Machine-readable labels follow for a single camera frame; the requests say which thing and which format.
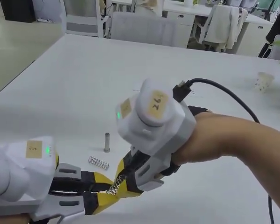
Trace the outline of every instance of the handwritten label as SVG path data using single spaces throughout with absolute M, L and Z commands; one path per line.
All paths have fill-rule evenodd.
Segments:
M 121 109 L 122 119 L 125 118 L 132 111 L 131 103 L 130 103 L 130 99 L 129 98 L 126 99 L 125 102 L 123 102 L 120 105 L 120 109 Z
M 42 141 L 27 141 L 26 158 L 41 159 L 42 158 Z
M 168 96 L 165 93 L 159 90 L 153 91 L 148 107 L 148 114 L 156 119 L 162 119 L 167 102 Z

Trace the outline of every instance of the metal spring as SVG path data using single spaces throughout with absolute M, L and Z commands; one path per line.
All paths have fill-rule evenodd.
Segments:
M 125 179 L 126 179 L 126 175 L 120 175 L 119 177 L 117 177 L 117 179 L 114 181 L 112 186 L 107 190 L 107 194 L 116 195 L 119 190 L 119 186 L 122 184 L 122 182 Z
M 99 160 L 99 159 L 95 158 L 94 156 L 90 156 L 88 158 L 88 162 L 97 166 L 97 167 L 100 167 L 104 170 L 107 170 L 110 166 L 107 162 Z

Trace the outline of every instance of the human arm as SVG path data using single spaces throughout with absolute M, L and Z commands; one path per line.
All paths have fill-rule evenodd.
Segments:
M 29 216 L 26 214 L 14 216 L 0 216 L 0 224 L 28 224 Z
M 245 119 L 201 113 L 196 128 L 174 155 L 181 165 L 217 159 L 239 158 L 280 207 L 280 132 Z

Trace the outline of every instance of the tiled floor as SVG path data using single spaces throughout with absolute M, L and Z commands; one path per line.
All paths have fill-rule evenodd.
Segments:
M 0 90 L 61 36 L 60 24 L 6 21 L 0 13 Z

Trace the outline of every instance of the plastic cup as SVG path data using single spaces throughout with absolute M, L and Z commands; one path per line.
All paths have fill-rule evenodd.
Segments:
M 260 92 L 265 92 L 270 87 L 274 79 L 274 76 L 271 74 L 259 72 L 254 85 L 255 89 Z

